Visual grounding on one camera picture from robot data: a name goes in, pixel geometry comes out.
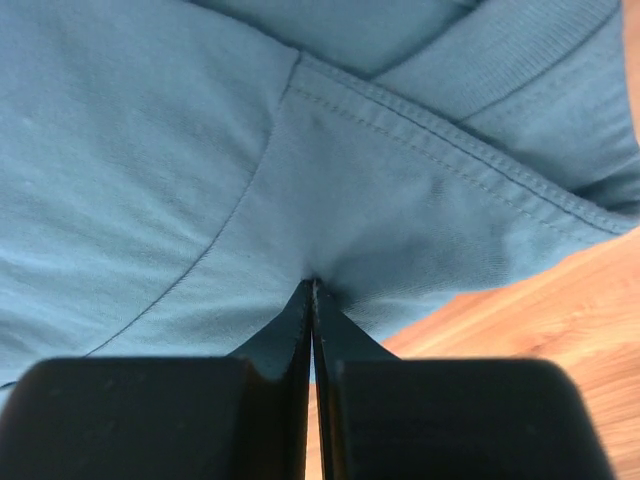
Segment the cotton cloth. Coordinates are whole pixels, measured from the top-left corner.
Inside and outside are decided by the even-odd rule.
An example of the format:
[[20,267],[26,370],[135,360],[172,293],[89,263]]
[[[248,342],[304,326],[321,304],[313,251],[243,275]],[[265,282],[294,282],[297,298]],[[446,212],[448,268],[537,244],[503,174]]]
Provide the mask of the cotton cloth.
[[0,3],[0,406],[305,278],[382,340],[637,225],[619,2],[196,3]]

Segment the clip jaw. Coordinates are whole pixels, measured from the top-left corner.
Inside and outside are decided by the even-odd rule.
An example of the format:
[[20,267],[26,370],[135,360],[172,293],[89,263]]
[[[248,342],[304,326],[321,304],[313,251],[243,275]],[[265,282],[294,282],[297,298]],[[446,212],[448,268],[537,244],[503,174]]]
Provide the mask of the clip jaw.
[[318,282],[226,357],[41,362],[0,416],[3,480],[302,480],[311,341],[326,480],[612,480],[539,360],[401,361]]

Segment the wood grain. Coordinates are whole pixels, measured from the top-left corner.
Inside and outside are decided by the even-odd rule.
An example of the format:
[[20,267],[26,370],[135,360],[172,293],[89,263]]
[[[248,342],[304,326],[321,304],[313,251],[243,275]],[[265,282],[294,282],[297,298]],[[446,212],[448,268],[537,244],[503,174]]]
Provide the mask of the wood grain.
[[[640,131],[640,0],[625,4],[627,81]],[[640,230],[509,288],[462,295],[385,346],[405,358],[551,359],[580,386],[621,480],[640,480]],[[315,387],[307,478],[322,478]]]

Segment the stitched seam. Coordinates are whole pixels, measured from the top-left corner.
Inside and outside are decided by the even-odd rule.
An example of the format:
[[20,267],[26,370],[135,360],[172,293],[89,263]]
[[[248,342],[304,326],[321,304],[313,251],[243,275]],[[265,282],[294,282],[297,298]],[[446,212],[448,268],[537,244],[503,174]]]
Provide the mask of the stitched seam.
[[[279,115],[279,108],[278,108],[278,112],[276,112],[276,118]],[[184,280],[186,280],[186,278],[189,276],[189,274],[193,271],[193,269],[202,261],[204,260],[209,253],[211,252],[211,250],[213,249],[213,247],[215,246],[216,242],[218,241],[218,239],[220,238],[220,236],[222,235],[222,233],[225,231],[227,225],[229,225],[229,223],[231,222],[231,220],[233,219],[233,217],[235,216],[236,212],[238,211],[238,208],[240,207],[240,205],[242,204],[242,201],[244,200],[244,198],[247,196],[247,193],[249,192],[249,190],[251,189],[251,186],[253,185],[253,182],[256,178],[256,175],[258,174],[258,171],[260,170],[260,167],[262,167],[263,164],[263,160],[266,157],[267,151],[269,150],[269,145],[271,144],[271,139],[273,138],[273,134],[275,131],[275,124],[273,126],[273,128],[271,129],[271,132],[269,133],[269,137],[267,139],[266,142],[266,146],[264,148],[264,151],[262,152],[262,156],[260,157],[260,160],[258,162],[258,166],[256,167],[256,169],[253,172],[253,175],[251,176],[251,179],[249,180],[249,182],[247,183],[247,186],[245,187],[244,191],[242,192],[242,195],[240,195],[240,198],[238,199],[238,201],[236,202],[236,205],[233,207],[233,210],[231,210],[231,213],[229,214],[229,216],[227,217],[227,219],[225,220],[225,222],[223,223],[222,227],[220,228],[220,230],[218,231],[218,233],[213,237],[213,239],[211,240],[211,243],[207,246],[207,248],[192,262],[192,264],[189,266],[189,268],[187,268],[187,270],[180,275],[170,286],[169,288],[167,288],[158,298],[156,298],[153,302],[151,302],[151,304],[145,308],[140,314],[138,314],[133,320],[131,320],[127,325],[125,325],[124,327],[122,327],[120,330],[118,330],[116,333],[114,333],[111,337],[109,337],[107,340],[105,340],[104,342],[102,342],[100,345],[98,345],[97,347],[95,347],[94,349],[92,349],[91,351],[89,351],[88,353],[86,353],[84,356],[88,357],[90,355],[92,355],[93,353],[97,352],[98,350],[104,348],[106,345],[108,345],[109,343],[111,343],[113,340],[115,340],[116,338],[120,337],[124,332],[126,332],[129,328],[131,328],[134,324],[136,324],[140,319],[142,319],[147,313],[149,313],[149,311],[151,311],[151,309],[153,309],[153,307],[155,307],[156,305],[158,305],[163,298],[165,298],[168,294],[170,294],[173,290],[175,290]]]
[[381,128],[381,127],[378,127],[377,125],[373,125],[372,123],[366,121],[365,119],[360,118],[357,115],[354,115],[353,113],[348,112],[347,110],[343,110],[339,106],[334,105],[334,104],[332,104],[332,103],[330,103],[330,102],[328,102],[328,101],[326,101],[326,100],[324,100],[324,99],[322,99],[320,97],[316,97],[316,96],[312,95],[309,92],[301,90],[301,89],[299,89],[297,87],[291,87],[291,89],[292,89],[292,91],[294,91],[295,93],[297,93],[301,97],[303,97],[303,98],[305,98],[305,99],[307,99],[307,100],[309,100],[309,101],[311,101],[313,103],[316,103],[316,104],[324,107],[325,109],[329,110],[332,113],[335,113],[335,114],[337,114],[337,115],[339,115],[341,117],[347,118],[347,119],[349,119],[351,121],[354,121],[355,123],[364,125],[364,126],[368,127],[369,129],[371,129],[371,130],[373,130],[373,131],[375,131],[377,133],[380,133],[380,134],[390,138],[391,140],[393,140],[396,143],[399,143],[399,144],[401,144],[403,146],[409,147],[411,150],[414,150],[414,151],[420,153],[421,155],[429,158],[431,161],[433,161],[433,162],[437,163],[438,165],[440,165],[441,167],[449,170],[450,172],[452,172],[455,175],[459,176],[460,178],[464,179],[468,183],[470,183],[470,184],[474,185],[475,187],[478,187],[481,190],[487,192],[489,195],[491,195],[492,197],[496,198],[500,202],[505,203],[506,205],[514,208],[515,210],[517,210],[518,212],[522,213],[526,217],[531,218],[533,220],[536,220],[541,225],[544,225],[545,227],[550,228],[550,229],[552,229],[552,230],[556,231],[557,233],[560,233],[560,234],[562,234],[564,236],[572,238],[573,240],[576,240],[576,241],[578,241],[580,243],[583,243],[583,244],[586,244],[586,245],[592,245],[594,243],[592,241],[585,240],[585,239],[583,239],[581,237],[576,237],[575,235],[573,235],[573,234],[571,234],[569,232],[566,232],[566,231],[556,227],[555,225],[552,225],[551,223],[548,223],[548,222],[546,222],[546,221],[544,221],[544,220],[532,215],[530,212],[527,212],[526,210],[523,210],[522,208],[520,208],[518,205],[516,205],[515,203],[511,202],[510,200],[498,195],[497,193],[495,193],[491,189],[485,187],[484,185],[482,185],[480,182],[478,182],[477,180],[473,179],[472,177],[466,175],[465,173],[463,173],[460,170],[452,167],[451,165],[443,162],[442,160],[439,160],[438,158],[434,157],[433,155],[431,155],[430,153],[428,153],[424,149],[416,147],[415,145],[412,145],[408,141],[406,141],[406,140],[404,140],[404,139],[392,134],[391,132],[389,132],[389,131]]
[[[430,131],[432,134],[434,134],[441,140],[471,155],[473,158],[476,158],[481,162],[486,163],[487,165],[488,165],[487,161],[481,158],[478,158],[476,155],[482,155],[488,158],[490,161],[496,164],[496,166],[489,165],[491,168],[496,169],[496,167],[498,167],[499,169],[503,169],[507,173],[517,178],[522,178],[530,182],[531,184],[533,184],[533,188],[539,189],[541,191],[540,193],[537,193],[537,192],[533,192],[533,193],[535,193],[538,196],[545,195],[546,197],[548,197],[546,200],[552,200],[560,208],[567,209],[567,210],[575,210],[576,213],[579,213],[582,216],[582,219],[584,221],[592,224],[594,228],[603,230],[606,233],[613,233],[613,234],[621,234],[628,231],[628,228],[625,228],[624,226],[617,224],[611,219],[606,218],[601,214],[595,213],[591,210],[587,210],[587,208],[583,205],[580,205],[577,200],[563,196],[560,192],[557,192],[555,189],[552,189],[550,185],[543,183],[539,178],[533,176],[532,174],[526,171],[518,170],[513,165],[510,165],[505,159],[497,156],[496,153],[490,150],[488,147],[484,145],[477,145],[472,143],[467,138],[467,135],[464,132],[460,131],[459,129],[457,128],[454,129],[453,126],[446,129],[447,130],[446,133],[448,133],[451,136],[452,140],[442,136],[442,134],[436,131],[439,126],[435,124],[435,120],[432,118],[426,117],[425,113],[422,112],[415,105],[407,104],[407,102],[404,100],[397,99],[386,92],[381,92],[379,88],[368,85],[364,82],[353,79],[351,77],[348,77],[342,74],[342,72],[334,72],[334,71],[328,71],[328,70],[322,71],[322,69],[320,69],[313,62],[307,62],[305,63],[305,66],[323,76],[330,76],[330,78],[338,81],[343,86],[349,88],[351,91],[355,92],[358,95],[361,95],[362,94],[361,91],[364,91],[370,97],[374,97],[374,98],[370,98],[370,100],[378,103],[380,106],[384,108],[390,109],[388,105],[380,102],[390,102],[395,104],[396,108],[400,107],[402,110],[406,111],[407,114],[416,116],[421,123],[418,123],[418,121],[416,121],[413,118],[407,117],[405,114],[401,112],[398,112],[396,110],[391,110],[397,115],[408,120],[414,125],[417,125],[420,128],[427,129],[428,131]],[[463,149],[460,145],[456,145],[455,143],[453,143],[454,141],[462,143],[464,146],[467,147],[467,149]]]

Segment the teal fabric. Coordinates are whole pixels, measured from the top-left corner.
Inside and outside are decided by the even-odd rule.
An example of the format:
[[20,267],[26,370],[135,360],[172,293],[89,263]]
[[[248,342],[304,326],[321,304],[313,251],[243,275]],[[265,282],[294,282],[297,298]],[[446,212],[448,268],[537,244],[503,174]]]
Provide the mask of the teal fabric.
[[310,277],[384,339],[628,232],[621,15],[4,0],[0,385],[53,356],[225,354]]

